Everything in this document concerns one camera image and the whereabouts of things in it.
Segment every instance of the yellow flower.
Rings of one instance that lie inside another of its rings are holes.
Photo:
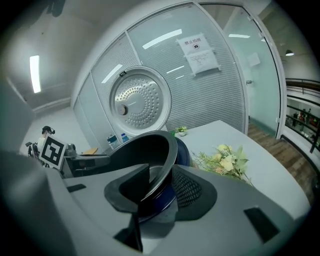
[[[228,146],[225,145],[225,144],[221,144],[221,145],[218,146],[218,150],[220,150],[220,151],[224,151],[224,150],[226,150],[227,148],[228,148]]]
[[[237,157],[236,157],[235,155],[233,155],[233,154],[228,155],[228,156],[225,158],[226,161],[231,162],[232,164],[235,163],[235,160],[236,160],[236,159],[237,159]]]
[[[214,159],[214,160],[217,160],[217,161],[220,161],[221,155],[220,155],[220,154],[215,154],[215,155],[213,156],[213,159]]]
[[[222,159],[220,161],[220,165],[223,166],[223,168],[226,170],[226,171],[231,171],[234,166],[232,164],[232,159],[231,157],[227,156],[226,158]]]

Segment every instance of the white plastic surface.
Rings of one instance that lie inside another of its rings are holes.
[[[186,144],[191,156],[192,152],[213,155],[220,144],[230,145],[234,150],[243,146],[243,152],[249,159],[246,175],[256,189],[294,219],[309,211],[308,199],[291,174],[268,151],[230,125],[214,121],[188,130],[188,134],[179,136],[179,139]]]

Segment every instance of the mesh panel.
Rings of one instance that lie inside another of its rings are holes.
[[[202,193],[201,186],[196,181],[176,170],[172,173],[172,186],[179,208],[191,205]]]

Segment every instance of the wooden floor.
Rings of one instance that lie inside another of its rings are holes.
[[[316,176],[316,172],[304,156],[287,141],[275,139],[252,123],[248,127],[248,136],[266,149],[289,171],[312,204],[314,195],[311,180]]]

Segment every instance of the blue bottle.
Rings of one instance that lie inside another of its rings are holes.
[[[122,133],[121,137],[123,142],[127,142],[129,140],[128,136],[125,133]]]

